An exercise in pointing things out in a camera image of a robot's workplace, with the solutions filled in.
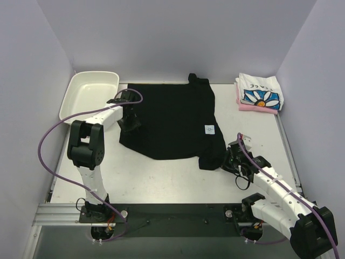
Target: daisy graphic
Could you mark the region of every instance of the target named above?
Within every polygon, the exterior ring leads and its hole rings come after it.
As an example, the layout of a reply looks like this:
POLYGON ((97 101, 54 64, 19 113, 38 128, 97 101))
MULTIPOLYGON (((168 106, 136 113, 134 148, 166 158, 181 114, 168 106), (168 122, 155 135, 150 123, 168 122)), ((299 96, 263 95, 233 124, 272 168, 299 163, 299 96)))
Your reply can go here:
POLYGON ((271 91, 244 90, 243 100, 249 105, 267 107, 274 110, 279 110, 280 107, 279 95, 271 91))

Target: white plastic tray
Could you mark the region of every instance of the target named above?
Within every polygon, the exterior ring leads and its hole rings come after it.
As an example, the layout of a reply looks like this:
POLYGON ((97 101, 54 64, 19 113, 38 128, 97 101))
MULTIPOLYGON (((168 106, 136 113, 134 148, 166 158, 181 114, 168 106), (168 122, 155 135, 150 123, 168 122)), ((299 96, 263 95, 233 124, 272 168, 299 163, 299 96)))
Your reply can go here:
MULTIPOLYGON (((79 112, 103 108, 109 99, 114 98, 119 88, 119 76, 113 72, 88 71, 75 74, 68 85, 60 109, 60 119, 79 112)), ((66 120, 85 120, 92 114, 81 115, 66 120)))

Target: folded towel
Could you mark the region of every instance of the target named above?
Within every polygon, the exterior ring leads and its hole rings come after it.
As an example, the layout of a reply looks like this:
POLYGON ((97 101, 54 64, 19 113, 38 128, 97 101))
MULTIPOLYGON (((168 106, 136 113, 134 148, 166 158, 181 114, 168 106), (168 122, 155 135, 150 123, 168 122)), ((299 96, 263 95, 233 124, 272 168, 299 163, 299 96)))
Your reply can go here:
POLYGON ((253 77, 240 73, 236 82, 242 104, 281 110, 284 98, 276 77, 253 77))
POLYGON ((274 109, 270 109, 267 107, 260 107, 260 106, 256 106, 256 105, 248 105, 248 104, 242 104, 239 101, 239 93, 238 93, 238 86, 237 83, 235 83, 235 87, 236 87, 236 102, 238 104, 238 110, 239 111, 257 111, 257 112, 268 112, 268 113, 272 113, 277 115, 278 111, 274 110, 274 109))

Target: orange flower center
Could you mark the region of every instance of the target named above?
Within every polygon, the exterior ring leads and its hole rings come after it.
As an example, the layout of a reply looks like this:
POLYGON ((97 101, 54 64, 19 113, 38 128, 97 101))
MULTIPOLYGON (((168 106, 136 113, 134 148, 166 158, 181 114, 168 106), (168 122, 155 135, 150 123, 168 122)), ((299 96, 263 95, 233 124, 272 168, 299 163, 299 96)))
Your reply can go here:
POLYGON ((258 102, 257 106, 260 106, 260 107, 265 107, 265 102, 264 101, 260 101, 258 102))

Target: pink folded cloth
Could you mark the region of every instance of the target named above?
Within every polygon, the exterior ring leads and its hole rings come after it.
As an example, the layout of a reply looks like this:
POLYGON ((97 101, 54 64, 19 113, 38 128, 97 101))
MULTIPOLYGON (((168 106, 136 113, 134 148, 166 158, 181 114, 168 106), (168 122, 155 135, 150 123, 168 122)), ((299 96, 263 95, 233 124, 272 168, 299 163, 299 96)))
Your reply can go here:
POLYGON ((236 96, 237 96, 236 102, 238 104, 238 110, 239 111, 257 111, 257 112, 268 112, 268 113, 272 113, 274 115, 278 114, 278 111, 274 110, 274 109, 241 103, 239 101, 239 93, 238 93, 237 84, 235 84, 235 87, 236 87, 236 96))

